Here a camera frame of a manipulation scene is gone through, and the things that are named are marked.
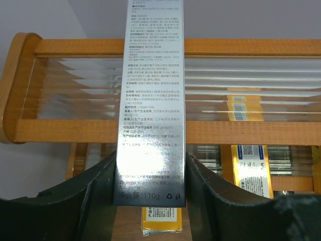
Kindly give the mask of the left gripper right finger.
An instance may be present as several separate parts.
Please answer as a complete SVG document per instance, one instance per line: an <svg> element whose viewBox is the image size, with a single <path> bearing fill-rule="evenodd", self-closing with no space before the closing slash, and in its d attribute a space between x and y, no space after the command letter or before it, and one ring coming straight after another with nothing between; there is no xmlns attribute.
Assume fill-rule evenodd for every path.
<svg viewBox="0 0 321 241"><path fill-rule="evenodd" d="M193 240L320 240L320 195L250 193L186 154Z"/></svg>

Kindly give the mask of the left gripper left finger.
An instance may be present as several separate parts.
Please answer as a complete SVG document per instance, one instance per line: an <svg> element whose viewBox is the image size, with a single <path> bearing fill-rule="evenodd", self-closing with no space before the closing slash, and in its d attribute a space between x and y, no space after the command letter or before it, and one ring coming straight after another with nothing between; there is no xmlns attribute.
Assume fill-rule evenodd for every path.
<svg viewBox="0 0 321 241"><path fill-rule="evenodd" d="M36 197L1 200L1 240L111 240L116 153Z"/></svg>

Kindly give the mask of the orange toothpaste box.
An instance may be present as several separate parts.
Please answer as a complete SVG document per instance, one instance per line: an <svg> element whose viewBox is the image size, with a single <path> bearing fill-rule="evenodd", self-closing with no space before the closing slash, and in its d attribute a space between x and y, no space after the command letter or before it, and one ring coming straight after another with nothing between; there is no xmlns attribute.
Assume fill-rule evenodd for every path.
<svg viewBox="0 0 321 241"><path fill-rule="evenodd" d="M228 116L233 122L263 122L263 108L259 95L250 95L246 91L256 92L259 88L229 87ZM265 145L232 145L234 183L251 193L265 198L273 198L269 158Z"/></svg>

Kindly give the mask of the yellow toothpaste box with barcode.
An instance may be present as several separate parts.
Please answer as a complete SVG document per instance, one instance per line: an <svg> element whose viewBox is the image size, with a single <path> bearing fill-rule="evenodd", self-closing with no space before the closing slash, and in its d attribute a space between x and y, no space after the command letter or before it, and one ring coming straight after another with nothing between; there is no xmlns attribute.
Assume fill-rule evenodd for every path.
<svg viewBox="0 0 321 241"><path fill-rule="evenodd" d="M182 208L143 207L141 210L143 236L183 231Z"/></svg>

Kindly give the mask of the silver gold R&O toothpaste box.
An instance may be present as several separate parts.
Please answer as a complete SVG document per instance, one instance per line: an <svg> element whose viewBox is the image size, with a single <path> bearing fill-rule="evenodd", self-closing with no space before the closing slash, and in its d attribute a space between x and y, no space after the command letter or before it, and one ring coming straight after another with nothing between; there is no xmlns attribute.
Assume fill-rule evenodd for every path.
<svg viewBox="0 0 321 241"><path fill-rule="evenodd" d="M313 180L320 182L320 146L312 146L312 175Z"/></svg>

